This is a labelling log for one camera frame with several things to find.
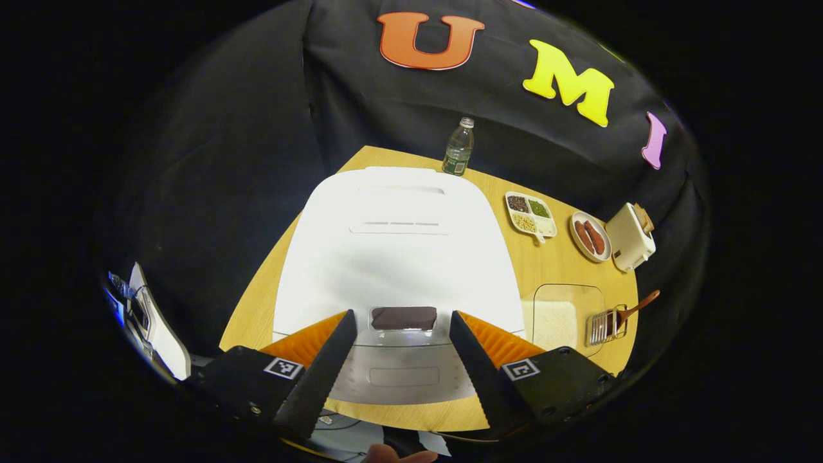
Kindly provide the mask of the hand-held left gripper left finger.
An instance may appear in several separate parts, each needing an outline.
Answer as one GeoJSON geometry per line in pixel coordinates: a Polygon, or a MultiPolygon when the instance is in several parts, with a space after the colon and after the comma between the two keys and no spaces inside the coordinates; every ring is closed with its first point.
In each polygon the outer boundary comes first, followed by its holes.
{"type": "Polygon", "coordinates": [[[236,346],[191,375],[187,392],[289,440],[308,440],[356,337],[348,310],[263,349],[236,346]]]}

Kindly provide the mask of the clear water bottle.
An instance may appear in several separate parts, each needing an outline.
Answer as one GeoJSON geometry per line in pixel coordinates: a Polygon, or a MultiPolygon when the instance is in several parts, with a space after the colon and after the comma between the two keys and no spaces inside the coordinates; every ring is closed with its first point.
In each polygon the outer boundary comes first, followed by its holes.
{"type": "Polygon", "coordinates": [[[475,144],[474,126],[473,118],[461,118],[445,149],[441,167],[444,173],[455,176],[463,176],[466,173],[475,144]]]}

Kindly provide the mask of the cream toaster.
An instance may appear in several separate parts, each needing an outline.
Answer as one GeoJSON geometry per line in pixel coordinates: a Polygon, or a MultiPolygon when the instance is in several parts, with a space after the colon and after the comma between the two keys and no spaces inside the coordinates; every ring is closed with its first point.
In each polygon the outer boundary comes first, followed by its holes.
{"type": "Polygon", "coordinates": [[[642,232],[633,204],[626,203],[605,225],[615,267],[624,273],[647,262],[656,251],[652,231],[649,235],[642,232]]]}

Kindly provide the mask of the white side table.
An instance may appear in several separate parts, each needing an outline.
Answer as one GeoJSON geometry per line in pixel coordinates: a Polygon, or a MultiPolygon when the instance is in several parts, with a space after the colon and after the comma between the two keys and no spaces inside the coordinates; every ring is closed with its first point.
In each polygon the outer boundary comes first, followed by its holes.
{"type": "Polygon", "coordinates": [[[138,262],[128,279],[111,271],[104,275],[106,301],[126,338],[162,374],[176,381],[191,376],[188,349],[174,333],[152,294],[138,262]]]}

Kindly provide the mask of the wooden spoon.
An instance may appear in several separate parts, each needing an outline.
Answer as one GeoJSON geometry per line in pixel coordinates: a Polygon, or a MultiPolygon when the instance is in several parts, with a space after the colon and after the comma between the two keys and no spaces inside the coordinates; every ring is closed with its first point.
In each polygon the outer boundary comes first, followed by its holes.
{"type": "Polygon", "coordinates": [[[606,326],[606,334],[609,336],[617,335],[620,331],[621,327],[625,325],[627,320],[629,319],[632,314],[637,313],[637,311],[647,307],[650,303],[654,302],[660,296],[660,290],[655,290],[646,296],[642,301],[640,301],[635,307],[630,309],[614,309],[609,311],[606,315],[606,322],[608,325],[606,326]]]}

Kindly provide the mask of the white divided seasoning plate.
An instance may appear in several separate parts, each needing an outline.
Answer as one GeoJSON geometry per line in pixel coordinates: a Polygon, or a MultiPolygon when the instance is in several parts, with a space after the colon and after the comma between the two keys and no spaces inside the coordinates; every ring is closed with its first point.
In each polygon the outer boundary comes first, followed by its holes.
{"type": "Polygon", "coordinates": [[[554,216],[547,203],[536,196],[509,191],[503,202],[515,230],[531,235],[538,242],[557,235],[554,216]]]}

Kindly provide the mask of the white round plate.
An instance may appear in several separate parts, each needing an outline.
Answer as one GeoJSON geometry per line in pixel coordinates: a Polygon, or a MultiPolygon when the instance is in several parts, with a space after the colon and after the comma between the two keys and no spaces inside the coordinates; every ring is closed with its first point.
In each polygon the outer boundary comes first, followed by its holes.
{"type": "Polygon", "coordinates": [[[595,217],[591,216],[588,213],[579,211],[579,210],[574,211],[573,214],[570,216],[570,219],[568,220],[568,231],[570,232],[572,240],[573,240],[574,244],[576,245],[577,249],[579,250],[579,252],[582,255],[584,255],[588,260],[590,260],[592,262],[597,262],[597,263],[607,262],[607,261],[611,260],[612,246],[611,246],[610,238],[608,237],[608,232],[606,232],[605,225],[603,225],[603,223],[601,223],[599,220],[595,219],[595,217]],[[584,248],[584,246],[581,244],[581,242],[578,238],[578,235],[575,232],[575,229],[574,229],[574,222],[575,221],[579,221],[579,222],[583,222],[583,223],[585,223],[586,221],[589,221],[589,222],[593,223],[593,225],[595,226],[597,231],[599,231],[599,233],[603,237],[603,240],[605,241],[605,250],[602,254],[600,254],[600,255],[590,254],[588,252],[588,250],[586,250],[584,248]]]}

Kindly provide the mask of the white rice cooker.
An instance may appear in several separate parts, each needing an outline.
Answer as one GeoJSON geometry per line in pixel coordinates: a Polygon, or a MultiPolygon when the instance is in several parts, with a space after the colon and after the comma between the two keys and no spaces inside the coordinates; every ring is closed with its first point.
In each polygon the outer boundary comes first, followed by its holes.
{"type": "Polygon", "coordinates": [[[348,310],[357,338],[333,399],[399,406],[474,395],[449,337],[453,311],[525,331],[511,256],[485,194],[432,169],[367,167],[322,181],[285,256],[273,339],[348,310]]]}

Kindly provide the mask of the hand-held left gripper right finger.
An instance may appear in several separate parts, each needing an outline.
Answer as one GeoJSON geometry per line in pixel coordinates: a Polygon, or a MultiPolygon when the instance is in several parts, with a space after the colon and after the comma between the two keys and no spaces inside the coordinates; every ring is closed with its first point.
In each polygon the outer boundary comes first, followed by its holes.
{"type": "Polygon", "coordinates": [[[449,337],[495,439],[555,431],[615,388],[615,376],[576,349],[543,349],[463,311],[453,311],[449,337]]]}

